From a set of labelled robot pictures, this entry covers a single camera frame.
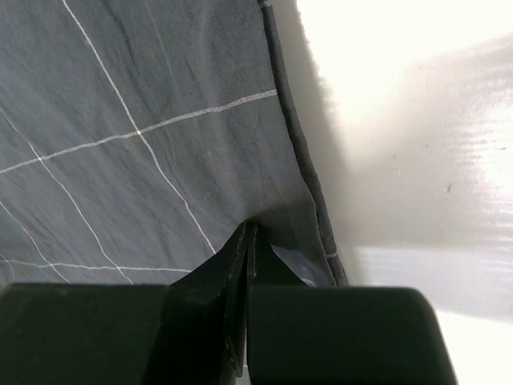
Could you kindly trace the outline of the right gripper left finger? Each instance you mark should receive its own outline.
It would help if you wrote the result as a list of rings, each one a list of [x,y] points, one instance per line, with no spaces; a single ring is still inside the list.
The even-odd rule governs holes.
[[[171,285],[13,284],[1,292],[4,384],[231,384],[240,374],[247,246]]]

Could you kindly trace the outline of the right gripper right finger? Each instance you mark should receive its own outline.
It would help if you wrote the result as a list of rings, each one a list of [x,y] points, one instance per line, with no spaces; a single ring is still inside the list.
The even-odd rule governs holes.
[[[419,291],[308,286],[258,227],[247,255],[252,383],[456,383],[434,309]]]

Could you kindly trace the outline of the dark checked cloth napkin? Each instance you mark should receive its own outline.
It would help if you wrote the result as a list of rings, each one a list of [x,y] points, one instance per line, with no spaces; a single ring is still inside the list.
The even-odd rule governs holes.
[[[3,285],[169,284],[249,220],[347,283],[271,2],[2,2]]]

